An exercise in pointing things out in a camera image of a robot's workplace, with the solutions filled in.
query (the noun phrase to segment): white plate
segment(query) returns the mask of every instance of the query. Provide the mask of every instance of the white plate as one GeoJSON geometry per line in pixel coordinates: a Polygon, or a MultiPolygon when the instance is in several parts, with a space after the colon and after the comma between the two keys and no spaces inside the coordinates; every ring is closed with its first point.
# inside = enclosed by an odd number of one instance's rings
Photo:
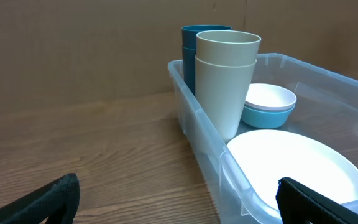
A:
{"type": "Polygon", "coordinates": [[[262,110],[287,110],[296,103],[296,95],[286,88],[253,83],[249,85],[245,104],[262,110]]]}
{"type": "Polygon", "coordinates": [[[358,169],[330,147],[277,130],[249,131],[227,144],[256,194],[278,210],[278,181],[291,177],[337,203],[358,200],[358,169]]]}

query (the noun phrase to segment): plate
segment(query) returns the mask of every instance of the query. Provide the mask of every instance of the plate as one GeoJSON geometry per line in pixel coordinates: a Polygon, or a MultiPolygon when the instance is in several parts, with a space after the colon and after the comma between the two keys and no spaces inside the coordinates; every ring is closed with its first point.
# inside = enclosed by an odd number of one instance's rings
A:
{"type": "Polygon", "coordinates": [[[358,200],[356,166],[318,141],[286,131],[257,130],[235,137],[227,147],[259,198],[276,210],[282,177],[339,204],[358,200]]]}

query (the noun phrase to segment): white bowl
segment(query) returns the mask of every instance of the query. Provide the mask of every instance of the white bowl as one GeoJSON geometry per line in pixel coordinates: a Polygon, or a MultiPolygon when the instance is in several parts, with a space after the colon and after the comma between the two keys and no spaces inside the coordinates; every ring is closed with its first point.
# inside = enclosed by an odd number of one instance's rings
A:
{"type": "Polygon", "coordinates": [[[296,95],[286,88],[253,83],[249,86],[245,104],[256,109],[281,111],[294,107],[296,95]]]}

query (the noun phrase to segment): stacked bowls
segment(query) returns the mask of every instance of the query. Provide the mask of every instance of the stacked bowls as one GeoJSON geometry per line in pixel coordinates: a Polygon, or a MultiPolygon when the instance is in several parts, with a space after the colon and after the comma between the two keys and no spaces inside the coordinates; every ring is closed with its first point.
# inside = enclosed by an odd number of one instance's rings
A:
{"type": "Polygon", "coordinates": [[[250,85],[241,120],[264,129],[282,126],[293,111],[296,95],[286,88],[253,83],[250,85]]]}

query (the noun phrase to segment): plastic cup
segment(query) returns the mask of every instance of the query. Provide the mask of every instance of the plastic cup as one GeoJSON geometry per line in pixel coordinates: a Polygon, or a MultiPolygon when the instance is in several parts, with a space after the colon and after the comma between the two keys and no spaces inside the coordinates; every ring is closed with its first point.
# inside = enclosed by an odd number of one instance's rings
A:
{"type": "Polygon", "coordinates": [[[181,48],[183,56],[183,78],[187,87],[195,95],[196,90],[196,50],[181,48]]]}
{"type": "Polygon", "coordinates": [[[225,142],[237,133],[255,64],[219,66],[196,56],[196,99],[225,142]]]}
{"type": "Polygon", "coordinates": [[[183,77],[190,91],[195,94],[195,56],[197,33],[206,30],[231,30],[229,26],[222,25],[192,25],[181,29],[182,56],[183,56],[183,77]]]}
{"type": "Polygon", "coordinates": [[[246,66],[255,62],[261,38],[233,31],[210,30],[197,34],[197,58],[220,66],[246,66]]]}
{"type": "Polygon", "coordinates": [[[197,49],[196,35],[199,32],[207,31],[207,30],[231,30],[231,29],[232,28],[229,26],[213,25],[213,24],[199,24],[199,25],[182,27],[181,28],[182,47],[186,47],[188,49],[197,49]]]}

